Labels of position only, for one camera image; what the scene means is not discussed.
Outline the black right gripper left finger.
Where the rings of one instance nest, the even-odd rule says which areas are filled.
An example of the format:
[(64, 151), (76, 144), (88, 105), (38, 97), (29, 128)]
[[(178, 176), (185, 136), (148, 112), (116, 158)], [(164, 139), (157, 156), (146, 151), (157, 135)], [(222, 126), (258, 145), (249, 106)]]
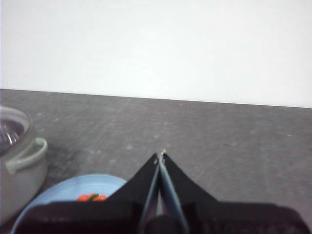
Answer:
[(32, 205), (17, 221), (19, 234), (136, 234), (157, 194), (158, 157), (153, 154), (139, 171), (105, 201), (56, 200)]

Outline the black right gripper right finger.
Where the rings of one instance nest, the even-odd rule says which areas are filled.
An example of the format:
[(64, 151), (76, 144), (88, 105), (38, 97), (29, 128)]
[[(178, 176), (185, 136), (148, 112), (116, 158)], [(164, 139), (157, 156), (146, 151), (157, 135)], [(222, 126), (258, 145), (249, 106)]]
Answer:
[(307, 224), (294, 209), (273, 203), (221, 201), (193, 182), (166, 153), (161, 165), (191, 234), (307, 233)]

